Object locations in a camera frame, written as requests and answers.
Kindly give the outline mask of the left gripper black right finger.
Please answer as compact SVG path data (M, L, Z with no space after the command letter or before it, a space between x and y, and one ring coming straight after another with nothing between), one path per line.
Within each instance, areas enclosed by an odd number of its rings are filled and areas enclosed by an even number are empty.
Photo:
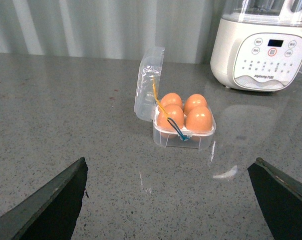
M260 157L248 172L273 238L302 240L302 183Z

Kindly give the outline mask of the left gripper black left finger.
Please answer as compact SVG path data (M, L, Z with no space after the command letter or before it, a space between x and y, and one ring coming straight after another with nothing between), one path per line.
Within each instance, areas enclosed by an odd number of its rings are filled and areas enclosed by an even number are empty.
M88 166L81 157L0 217L0 240L69 240L86 190Z

